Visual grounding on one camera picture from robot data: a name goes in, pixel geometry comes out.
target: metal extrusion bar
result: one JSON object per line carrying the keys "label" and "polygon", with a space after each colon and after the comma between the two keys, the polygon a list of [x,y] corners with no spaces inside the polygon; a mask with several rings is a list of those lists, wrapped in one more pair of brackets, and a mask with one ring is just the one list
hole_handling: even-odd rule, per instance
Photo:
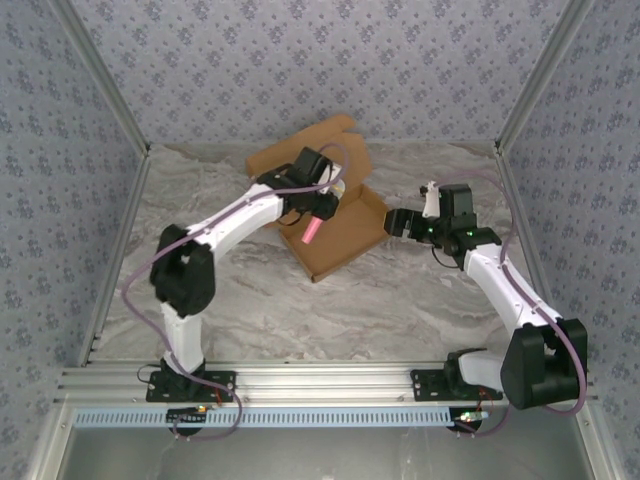
{"label": "metal extrusion bar", "polygon": [[40,437],[31,454],[25,479],[57,479],[71,435],[74,409],[66,405],[52,408],[45,417]]}
{"label": "metal extrusion bar", "polygon": [[[136,378],[139,365],[104,363],[92,368],[64,371],[55,401],[74,406],[149,407],[147,385]],[[237,373],[236,393],[248,408],[253,407],[390,407],[424,405],[468,407],[475,400],[414,401],[410,372],[442,368],[442,363],[335,363],[264,364],[211,363],[212,370]],[[506,406],[506,399],[495,402]],[[184,403],[167,404],[185,406]]]}
{"label": "metal extrusion bar", "polygon": [[124,258],[124,249],[129,240],[131,229],[133,228],[136,213],[138,212],[138,205],[140,204],[140,198],[142,197],[147,174],[149,173],[149,165],[149,158],[145,155],[138,166],[138,170],[136,171],[136,176],[134,178],[131,191],[129,192],[129,198],[127,200],[124,215],[120,221],[120,227],[118,228],[113,250],[109,256],[109,262],[107,263],[103,283],[100,286],[98,298],[93,308],[93,312],[91,313],[91,319],[87,326],[87,332],[78,358],[78,365],[80,366],[84,367],[87,365],[93,342],[96,340],[96,335],[102,331],[104,321],[109,313],[109,307],[111,306],[111,300],[113,299],[113,292],[115,291],[118,275],[120,274],[120,266],[122,265],[122,260]]}
{"label": "metal extrusion bar", "polygon": [[[496,158],[502,183],[516,209],[515,212],[513,212],[513,216],[520,234],[520,242],[531,275],[531,283],[540,297],[551,304],[552,296],[549,283],[547,282],[542,261],[540,260],[538,250],[533,241],[531,226],[527,220],[522,199],[518,193],[509,159],[505,153],[500,151],[496,152]],[[588,382],[588,385],[589,401],[585,403],[582,410],[576,415],[576,422],[582,434],[584,447],[589,456],[595,478],[598,480],[624,480],[626,474],[624,473],[618,452],[613,447],[611,432],[604,420],[602,407],[595,394],[593,382]]]}
{"label": "metal extrusion bar", "polygon": [[551,76],[593,3],[594,0],[570,0],[565,7],[542,54],[533,67],[531,75],[520,92],[516,104],[511,109],[500,135],[498,135],[497,142],[503,153],[509,151],[518,134],[524,128],[533,107],[551,80]]}
{"label": "metal extrusion bar", "polygon": [[49,0],[49,5],[102,92],[125,135],[136,149],[138,156],[142,158],[147,151],[147,143],[142,131],[93,44],[91,35],[82,23],[78,12],[69,0]]}

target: patterned wallpaper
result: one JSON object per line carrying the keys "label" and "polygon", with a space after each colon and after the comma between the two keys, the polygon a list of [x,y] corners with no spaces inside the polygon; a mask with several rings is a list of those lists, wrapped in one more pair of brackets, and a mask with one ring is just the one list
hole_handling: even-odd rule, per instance
{"label": "patterned wallpaper", "polygon": [[566,0],[74,0],[151,143],[493,139]]}
{"label": "patterned wallpaper", "polygon": [[640,479],[640,4],[596,0],[509,153],[557,306]]}
{"label": "patterned wallpaper", "polygon": [[137,167],[45,0],[0,2],[0,478],[22,478]]}

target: black mounting bracket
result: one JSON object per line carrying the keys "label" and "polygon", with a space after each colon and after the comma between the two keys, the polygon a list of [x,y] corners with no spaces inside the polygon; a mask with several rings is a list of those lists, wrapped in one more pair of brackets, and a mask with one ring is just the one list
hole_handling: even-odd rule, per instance
{"label": "black mounting bracket", "polygon": [[[173,371],[164,359],[161,369],[151,373],[147,386],[149,403],[233,403],[233,398],[223,390],[215,390],[206,385],[193,382]],[[203,363],[192,375],[203,380],[225,385],[230,390],[236,388],[238,375],[233,371],[205,370]]]}
{"label": "black mounting bracket", "polygon": [[[172,425],[169,427],[169,430],[173,432],[174,428],[178,435],[182,435],[183,437],[190,437],[198,433],[202,430],[202,427],[198,427],[198,425],[202,425],[207,421],[207,412],[206,410],[200,411],[196,407],[190,408],[172,408],[167,410],[167,414],[164,417],[167,424]],[[193,427],[174,427],[173,425],[177,423],[188,423],[193,424]]]}
{"label": "black mounting bracket", "polygon": [[475,420],[472,422],[462,422],[460,420],[455,420],[456,418],[460,417],[460,415],[467,413],[468,411],[469,411],[468,408],[463,408],[463,407],[449,408],[449,416],[451,417],[451,420],[453,420],[454,423],[453,423],[453,426],[447,427],[447,429],[455,433],[460,432],[460,433],[469,434],[469,433],[477,432],[482,426],[483,420]]}
{"label": "black mounting bracket", "polygon": [[[411,383],[413,399],[416,402],[448,402],[486,400],[477,385],[467,385],[468,388],[459,389],[451,385],[444,369],[412,370]],[[493,400],[501,400],[502,393],[490,388],[482,387]]]}

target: pink marker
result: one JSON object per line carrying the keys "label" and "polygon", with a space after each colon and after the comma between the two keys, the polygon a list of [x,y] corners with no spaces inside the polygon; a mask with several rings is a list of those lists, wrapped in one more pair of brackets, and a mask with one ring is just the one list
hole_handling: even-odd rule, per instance
{"label": "pink marker", "polygon": [[311,243],[311,240],[313,240],[313,237],[318,232],[322,222],[324,222],[324,220],[321,220],[318,217],[311,217],[311,222],[309,222],[309,225],[302,236],[302,243],[306,243],[307,245]]}

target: enclosure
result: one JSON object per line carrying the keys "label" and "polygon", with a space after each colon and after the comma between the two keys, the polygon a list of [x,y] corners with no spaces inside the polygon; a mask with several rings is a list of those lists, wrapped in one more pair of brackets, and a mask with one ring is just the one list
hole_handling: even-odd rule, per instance
{"label": "enclosure", "polygon": [[[433,419],[469,406],[455,402],[434,404],[431,423],[356,425],[370,430],[260,424],[270,430],[211,445],[221,468],[462,478],[465,450],[479,478],[640,478],[635,2],[30,0],[0,12],[2,478],[116,475],[105,461],[175,478],[177,451],[192,478],[207,474],[189,460],[200,450],[171,446],[160,424],[117,420],[166,411],[144,402],[136,379],[164,346],[122,303],[123,282],[167,225],[200,222],[247,190],[248,156],[339,113],[356,121],[373,167],[364,183],[389,208],[422,209],[419,187],[452,172],[501,180],[512,212],[491,184],[469,180],[478,223],[504,238],[512,214],[514,265],[587,327],[588,402],[562,421],[517,412],[486,444],[417,428],[449,425]],[[447,260],[391,238],[312,283],[277,230],[260,229],[217,262],[207,362],[238,372],[247,412],[418,418],[427,407],[412,400],[412,370],[509,343],[485,293]],[[162,322],[146,277],[131,299]],[[506,406],[495,402],[499,414]],[[517,449],[523,431],[537,440]],[[260,452],[263,436],[281,449],[234,470],[233,442]],[[89,441],[108,453],[83,450]],[[354,442],[362,451],[342,458]],[[142,460],[124,455],[142,445]],[[367,450],[379,465],[362,470]],[[292,470],[273,460],[287,452],[305,460]]]}

